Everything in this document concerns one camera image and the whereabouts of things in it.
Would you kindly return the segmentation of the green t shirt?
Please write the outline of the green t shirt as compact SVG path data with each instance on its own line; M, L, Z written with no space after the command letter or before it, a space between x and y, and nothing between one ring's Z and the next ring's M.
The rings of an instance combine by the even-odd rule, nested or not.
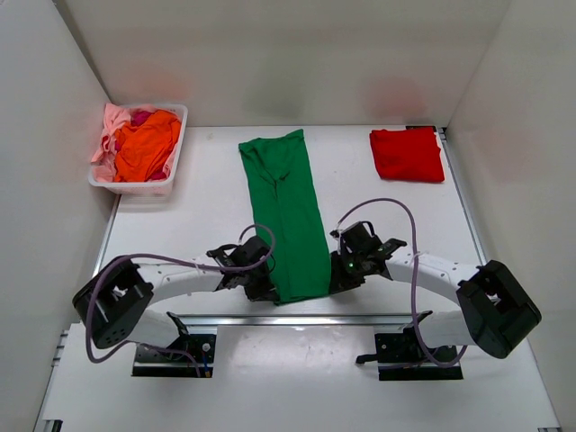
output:
M278 305L325 297L330 253L304 132L240 143L254 222L274 234L271 280Z

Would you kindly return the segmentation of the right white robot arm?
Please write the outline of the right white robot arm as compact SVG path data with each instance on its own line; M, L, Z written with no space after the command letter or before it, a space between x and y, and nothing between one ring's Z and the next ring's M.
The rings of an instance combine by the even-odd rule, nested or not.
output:
M401 239L382 241L366 220L330 235L338 243L331 255L332 293L354 289L372 275L409 284L412 317L403 348L414 360L450 346L476 346L503 359L542 320L541 311L500 261L458 264L419 252Z

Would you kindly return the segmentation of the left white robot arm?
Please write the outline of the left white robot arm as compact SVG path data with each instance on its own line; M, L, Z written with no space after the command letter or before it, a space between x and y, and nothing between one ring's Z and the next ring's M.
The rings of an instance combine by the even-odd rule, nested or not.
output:
M151 254L118 256L75 294L72 304L90 347L114 350L131 342L178 358L188 347L185 324L173 312L156 312L151 306L237 287L250 300L272 301L277 292L268 265L271 257L271 246L259 236L210 250L199 262Z

